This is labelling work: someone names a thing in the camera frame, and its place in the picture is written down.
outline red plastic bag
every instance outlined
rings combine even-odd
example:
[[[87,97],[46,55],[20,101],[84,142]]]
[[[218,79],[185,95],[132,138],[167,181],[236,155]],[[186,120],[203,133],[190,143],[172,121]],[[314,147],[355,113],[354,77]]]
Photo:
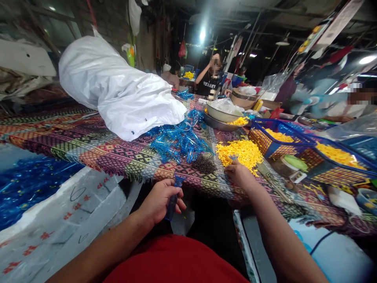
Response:
[[[178,56],[180,58],[186,56],[186,44],[184,39],[182,40],[181,47],[179,48]]]

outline plastic container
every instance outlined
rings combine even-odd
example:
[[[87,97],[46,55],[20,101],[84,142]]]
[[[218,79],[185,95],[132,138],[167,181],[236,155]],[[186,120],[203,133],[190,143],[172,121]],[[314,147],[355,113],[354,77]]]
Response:
[[[199,73],[200,73],[200,69],[196,69],[194,79],[196,79],[198,77]]]
[[[372,200],[377,200],[377,192],[370,189],[361,188],[358,190],[359,194],[356,197],[357,204],[366,211],[377,216],[377,203]]]
[[[371,162],[377,161],[377,137],[358,136],[340,143]]]
[[[237,75],[233,75],[232,77],[232,86],[233,87],[238,87],[240,85],[240,83],[243,82],[243,77],[240,77],[240,76],[237,76]]]
[[[361,183],[367,178],[377,178],[377,167],[371,162],[363,158],[361,155],[352,152],[341,144],[331,141],[326,138],[307,135],[310,139],[320,142],[325,145],[330,145],[334,148],[341,149],[355,156],[358,164],[367,168],[368,170],[362,170],[347,165],[339,164],[326,157],[317,148],[312,147],[306,149],[299,157],[306,162],[309,167],[307,177],[309,179],[331,185],[347,185]]]
[[[263,128],[290,136],[295,142],[278,141]],[[280,158],[285,154],[297,156],[308,147],[316,146],[316,143],[306,135],[301,134],[285,122],[275,119],[253,119],[249,139],[258,145],[265,158]]]
[[[187,72],[193,73],[194,72],[194,66],[185,65],[185,73],[187,73]]]

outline blue plastic pile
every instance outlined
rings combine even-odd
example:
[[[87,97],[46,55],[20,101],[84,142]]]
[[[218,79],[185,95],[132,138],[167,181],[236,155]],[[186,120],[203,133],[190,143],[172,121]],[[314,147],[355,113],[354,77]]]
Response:
[[[206,127],[203,123],[203,112],[193,109],[185,120],[177,125],[164,125],[155,127],[146,135],[153,136],[159,132],[159,136],[150,144],[162,157],[162,162],[174,160],[181,163],[181,157],[186,158],[187,163],[195,161],[201,152],[210,152],[212,149],[203,139],[200,139],[193,131],[197,123]]]

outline table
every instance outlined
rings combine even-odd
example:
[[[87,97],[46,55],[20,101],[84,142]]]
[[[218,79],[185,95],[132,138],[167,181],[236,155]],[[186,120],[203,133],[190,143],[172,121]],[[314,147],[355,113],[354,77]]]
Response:
[[[183,103],[187,108],[201,109],[197,103],[199,96],[193,101]],[[193,188],[214,197],[223,197],[238,202],[247,202],[243,190],[234,186],[224,174],[221,161],[210,153],[205,155],[212,159],[216,166],[213,174],[203,175],[183,161],[162,164],[161,157],[149,147],[156,136],[143,135],[133,142],[121,140],[110,132],[103,119],[91,109],[77,103],[67,103],[58,110],[49,110],[28,116],[17,116],[0,119],[0,140],[10,142],[32,152],[65,159],[70,162],[85,164],[108,174],[125,176],[132,180],[155,180],[172,178],[174,172],[187,179],[184,187]],[[210,127],[195,127],[196,133],[216,151],[216,144],[245,138],[247,129],[236,132],[220,132]],[[280,176],[264,161],[258,165],[259,174],[268,174],[276,186],[284,187]],[[271,185],[259,175],[257,180],[271,195],[287,221],[300,218],[302,222],[316,227],[339,229],[347,216],[343,209],[333,206],[326,195],[319,200],[314,192],[299,185],[300,193],[294,195],[294,204],[286,204]],[[306,180],[306,185],[313,181]],[[361,221],[353,219],[354,226],[348,225],[339,233],[347,235],[366,235],[360,230],[369,230],[368,235],[377,234],[377,217],[364,213]]]

